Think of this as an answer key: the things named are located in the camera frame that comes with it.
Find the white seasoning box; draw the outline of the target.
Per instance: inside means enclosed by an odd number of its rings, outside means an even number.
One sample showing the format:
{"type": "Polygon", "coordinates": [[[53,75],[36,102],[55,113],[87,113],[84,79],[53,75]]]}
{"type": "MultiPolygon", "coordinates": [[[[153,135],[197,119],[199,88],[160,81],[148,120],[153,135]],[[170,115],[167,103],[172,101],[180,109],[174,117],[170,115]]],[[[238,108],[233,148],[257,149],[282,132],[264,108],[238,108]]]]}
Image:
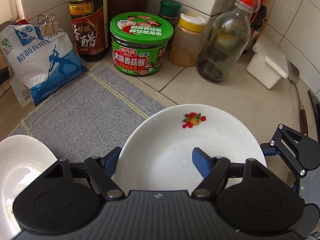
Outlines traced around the white seasoning box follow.
{"type": "Polygon", "coordinates": [[[256,40],[253,52],[246,70],[267,89],[272,89],[280,79],[289,77],[284,52],[263,34],[256,40]]]}

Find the binder clips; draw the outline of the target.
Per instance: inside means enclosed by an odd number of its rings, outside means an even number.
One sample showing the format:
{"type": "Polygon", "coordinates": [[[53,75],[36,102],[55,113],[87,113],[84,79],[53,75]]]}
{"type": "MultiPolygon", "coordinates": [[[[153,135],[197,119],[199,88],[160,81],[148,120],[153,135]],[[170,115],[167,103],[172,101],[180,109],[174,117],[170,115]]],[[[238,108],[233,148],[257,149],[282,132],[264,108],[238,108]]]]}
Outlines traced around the binder clips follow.
{"type": "Polygon", "coordinates": [[[48,14],[46,16],[39,15],[37,20],[42,36],[52,35],[58,32],[58,22],[55,21],[54,14],[48,14]]]}

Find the plain white plate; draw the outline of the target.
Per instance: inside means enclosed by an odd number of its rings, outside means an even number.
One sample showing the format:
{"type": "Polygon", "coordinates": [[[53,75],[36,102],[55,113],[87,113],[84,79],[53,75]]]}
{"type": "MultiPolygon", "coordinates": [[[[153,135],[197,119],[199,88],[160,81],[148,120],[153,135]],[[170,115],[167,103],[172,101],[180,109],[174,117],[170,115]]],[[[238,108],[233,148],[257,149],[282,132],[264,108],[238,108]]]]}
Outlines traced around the plain white plate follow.
{"type": "Polygon", "coordinates": [[[56,161],[46,145],[28,135],[1,141],[1,239],[12,239],[21,231],[12,210],[15,198],[56,161]]]}

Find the green mushroom sauce jar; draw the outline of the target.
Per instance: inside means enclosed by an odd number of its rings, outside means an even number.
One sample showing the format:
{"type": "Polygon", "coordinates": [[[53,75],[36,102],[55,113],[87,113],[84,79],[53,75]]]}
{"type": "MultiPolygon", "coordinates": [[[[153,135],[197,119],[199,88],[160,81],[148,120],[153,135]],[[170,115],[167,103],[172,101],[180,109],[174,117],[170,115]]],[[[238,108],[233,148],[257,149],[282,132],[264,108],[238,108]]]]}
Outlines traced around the green mushroom sauce jar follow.
{"type": "Polygon", "coordinates": [[[112,59],[117,70],[132,76],[151,75],[163,65],[173,27],[147,12],[126,12],[110,24],[112,59]]]}

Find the clear glass bottle red cap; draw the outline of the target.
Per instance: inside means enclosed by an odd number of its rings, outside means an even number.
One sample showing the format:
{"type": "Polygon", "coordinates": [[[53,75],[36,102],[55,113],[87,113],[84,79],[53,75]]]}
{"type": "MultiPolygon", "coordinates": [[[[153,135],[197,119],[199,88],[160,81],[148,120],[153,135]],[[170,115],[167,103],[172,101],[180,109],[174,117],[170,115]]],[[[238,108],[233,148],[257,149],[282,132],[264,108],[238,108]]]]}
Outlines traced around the clear glass bottle red cap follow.
{"type": "Polygon", "coordinates": [[[230,73],[249,42],[252,12],[252,0],[236,0],[232,10],[214,20],[196,61],[197,71],[205,80],[221,82],[230,73]]]}

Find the grey checked mat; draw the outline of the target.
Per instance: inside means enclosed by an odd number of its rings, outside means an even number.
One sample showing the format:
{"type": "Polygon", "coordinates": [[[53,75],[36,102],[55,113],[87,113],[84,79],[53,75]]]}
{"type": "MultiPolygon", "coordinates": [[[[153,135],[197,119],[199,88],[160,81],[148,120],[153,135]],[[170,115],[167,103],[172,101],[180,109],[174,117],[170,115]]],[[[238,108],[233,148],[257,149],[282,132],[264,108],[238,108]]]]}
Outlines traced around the grey checked mat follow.
{"type": "Polygon", "coordinates": [[[42,102],[12,135],[34,137],[57,159],[77,163],[123,147],[142,122],[163,109],[157,100],[99,63],[42,102]]]}

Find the green lid spice jar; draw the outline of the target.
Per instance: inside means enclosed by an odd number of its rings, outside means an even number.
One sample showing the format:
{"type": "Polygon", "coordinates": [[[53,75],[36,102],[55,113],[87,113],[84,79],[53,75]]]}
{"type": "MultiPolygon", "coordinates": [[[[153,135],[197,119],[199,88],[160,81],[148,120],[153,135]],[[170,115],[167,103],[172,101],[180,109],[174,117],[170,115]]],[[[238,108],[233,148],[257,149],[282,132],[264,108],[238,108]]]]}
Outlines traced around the green lid spice jar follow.
{"type": "Polygon", "coordinates": [[[175,29],[176,24],[180,19],[181,7],[182,5],[179,2],[173,0],[161,0],[158,15],[168,21],[172,25],[173,29],[175,29]]]}

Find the dark vinegar bottle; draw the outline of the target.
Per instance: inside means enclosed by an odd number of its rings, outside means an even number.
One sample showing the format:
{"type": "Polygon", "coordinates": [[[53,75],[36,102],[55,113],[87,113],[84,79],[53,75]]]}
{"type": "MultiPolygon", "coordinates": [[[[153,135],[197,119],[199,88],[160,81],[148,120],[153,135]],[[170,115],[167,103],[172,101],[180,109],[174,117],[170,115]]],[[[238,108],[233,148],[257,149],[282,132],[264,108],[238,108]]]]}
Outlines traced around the dark vinegar bottle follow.
{"type": "Polygon", "coordinates": [[[78,55],[94,62],[107,54],[107,0],[69,0],[71,25],[78,55]]]}

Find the oil bottles group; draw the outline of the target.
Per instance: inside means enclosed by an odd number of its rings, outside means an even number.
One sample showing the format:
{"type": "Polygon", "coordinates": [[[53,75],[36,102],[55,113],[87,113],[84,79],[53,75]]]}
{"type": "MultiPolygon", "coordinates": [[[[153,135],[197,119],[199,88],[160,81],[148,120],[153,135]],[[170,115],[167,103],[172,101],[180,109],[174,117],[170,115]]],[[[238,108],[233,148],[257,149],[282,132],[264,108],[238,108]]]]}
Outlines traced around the oil bottles group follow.
{"type": "Polygon", "coordinates": [[[268,13],[270,12],[271,0],[260,0],[260,6],[256,12],[253,13],[250,23],[251,23],[251,37],[248,45],[246,46],[244,53],[247,53],[252,49],[254,43],[256,42],[259,34],[262,32],[266,21],[268,13]]]}

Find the yellow lid spice jar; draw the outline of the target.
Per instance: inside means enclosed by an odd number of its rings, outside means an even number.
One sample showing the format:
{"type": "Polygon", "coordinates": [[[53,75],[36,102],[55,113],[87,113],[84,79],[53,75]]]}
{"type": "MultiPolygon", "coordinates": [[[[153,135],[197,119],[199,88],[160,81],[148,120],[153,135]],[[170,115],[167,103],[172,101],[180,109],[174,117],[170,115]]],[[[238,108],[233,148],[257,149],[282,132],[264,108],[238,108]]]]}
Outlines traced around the yellow lid spice jar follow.
{"type": "Polygon", "coordinates": [[[175,28],[169,60],[178,66],[190,67],[196,62],[206,20],[200,16],[180,14],[175,28]]]}

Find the white blue salt bag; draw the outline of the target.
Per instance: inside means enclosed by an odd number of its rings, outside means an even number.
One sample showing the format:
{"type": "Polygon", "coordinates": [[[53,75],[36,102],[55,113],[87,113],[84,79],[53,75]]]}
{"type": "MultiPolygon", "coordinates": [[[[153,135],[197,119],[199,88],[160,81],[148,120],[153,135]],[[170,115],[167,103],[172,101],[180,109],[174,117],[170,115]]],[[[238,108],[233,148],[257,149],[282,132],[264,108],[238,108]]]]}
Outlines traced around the white blue salt bag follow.
{"type": "Polygon", "coordinates": [[[88,71],[62,30],[42,36],[40,28],[31,24],[8,25],[1,31],[1,52],[30,90],[34,106],[88,71]]]}

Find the white plate with fruit print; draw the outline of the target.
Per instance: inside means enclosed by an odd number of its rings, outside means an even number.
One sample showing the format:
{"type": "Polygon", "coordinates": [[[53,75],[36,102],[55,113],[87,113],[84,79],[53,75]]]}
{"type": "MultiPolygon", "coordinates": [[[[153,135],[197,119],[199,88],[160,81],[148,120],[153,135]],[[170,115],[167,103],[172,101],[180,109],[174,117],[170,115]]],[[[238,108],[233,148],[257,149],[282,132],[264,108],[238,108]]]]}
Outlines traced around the white plate with fruit print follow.
{"type": "Polygon", "coordinates": [[[233,163],[266,160],[250,130],[216,107],[185,104],[164,109],[145,120],[121,150],[114,181],[131,190],[193,190],[203,180],[193,164],[193,149],[233,163]]]}

